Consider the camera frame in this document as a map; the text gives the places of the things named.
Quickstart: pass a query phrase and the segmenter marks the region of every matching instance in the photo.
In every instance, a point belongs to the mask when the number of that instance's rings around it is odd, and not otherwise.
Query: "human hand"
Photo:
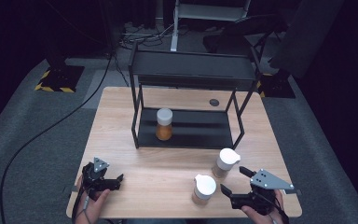
[[[77,190],[80,190],[83,176],[77,180]],[[109,195],[110,189],[106,189],[102,192],[96,193],[97,200],[94,202],[91,198],[88,198],[87,192],[83,192],[80,203],[77,207],[76,224],[91,224],[96,223],[103,208],[103,203]],[[88,200],[86,209],[84,209],[85,201]]]
[[[282,194],[278,189],[275,189],[275,197],[278,200],[277,204],[281,207],[283,210],[283,198]],[[270,224],[270,223],[277,223],[277,224],[283,224],[282,216],[279,213],[278,209],[276,207],[273,208],[272,212],[269,213],[266,216],[262,216],[259,213],[257,213],[252,207],[249,206],[243,206],[241,208],[242,212],[246,214],[255,224]]]

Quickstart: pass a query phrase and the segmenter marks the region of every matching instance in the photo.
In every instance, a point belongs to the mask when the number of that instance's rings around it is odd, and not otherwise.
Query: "gray carpet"
[[[180,36],[178,50],[205,50],[201,44],[203,35],[189,32]],[[166,37],[162,45],[148,49],[168,50],[170,43],[171,39]],[[272,46],[266,49],[265,61],[269,58],[269,50],[273,51],[279,41],[272,36],[268,43]],[[127,49],[118,50],[118,65],[125,75],[128,74],[128,58]],[[67,64],[86,67],[77,84],[77,92],[35,91],[34,86],[48,68],[43,61],[22,81],[0,115],[0,181],[9,159],[21,146],[91,96],[101,81],[107,60],[68,59]],[[266,63],[263,67],[273,72]],[[289,81],[296,99],[263,98],[263,103],[289,174],[301,193],[298,198],[303,215],[291,218],[291,223],[358,223],[358,195],[301,91],[291,78]],[[114,62],[102,86],[125,86]],[[7,223],[71,222],[65,214],[68,195],[87,143],[100,92],[75,114],[35,139],[13,161],[4,188]],[[153,221],[128,220],[128,223]],[[164,219],[158,221],[169,223]],[[241,218],[210,219],[208,223],[251,222]]]

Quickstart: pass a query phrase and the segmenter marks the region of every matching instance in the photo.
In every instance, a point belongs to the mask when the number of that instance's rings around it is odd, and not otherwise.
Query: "chair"
[[[228,23],[220,35],[206,35],[203,45],[209,53],[248,55],[250,47],[256,49],[258,60],[261,59],[267,37],[280,24],[281,17],[276,14],[251,16]],[[252,45],[247,35],[263,36]]]

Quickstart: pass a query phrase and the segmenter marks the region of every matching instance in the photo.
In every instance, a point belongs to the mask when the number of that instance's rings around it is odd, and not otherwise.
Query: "metal rack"
[[[173,33],[171,51],[177,50],[179,19],[199,19],[214,21],[237,21],[246,17],[251,0],[245,0],[243,7],[214,7],[193,4],[181,4],[176,0],[173,15]]]
[[[132,135],[138,147],[235,148],[244,135],[241,114],[261,76],[255,51],[252,58],[238,55],[138,50],[134,44],[129,71],[134,105]],[[138,94],[135,89],[138,77]],[[225,110],[205,111],[173,109],[174,135],[168,141],[156,137],[156,114],[159,108],[145,106],[143,86],[164,86],[202,90],[231,91]],[[237,88],[248,87],[241,105]],[[233,141],[227,112],[235,107],[241,130]],[[139,128],[136,132],[138,116]]]

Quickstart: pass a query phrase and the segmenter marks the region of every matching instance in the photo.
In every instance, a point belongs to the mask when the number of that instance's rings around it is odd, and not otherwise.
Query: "black metal shelf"
[[[241,114],[246,107],[256,83],[260,79],[255,51],[252,58],[238,55],[187,53],[172,51],[138,50],[132,48],[129,71],[134,118],[132,135],[138,147],[185,147],[221,149],[235,147],[244,135]],[[135,91],[134,76],[138,77],[139,91]],[[186,87],[232,91],[223,111],[172,109],[172,137],[160,141],[156,137],[157,112],[159,108],[144,105],[143,85]],[[235,93],[246,86],[248,93],[239,106]],[[233,141],[227,112],[235,106],[240,134]],[[139,128],[135,127],[139,118]]]

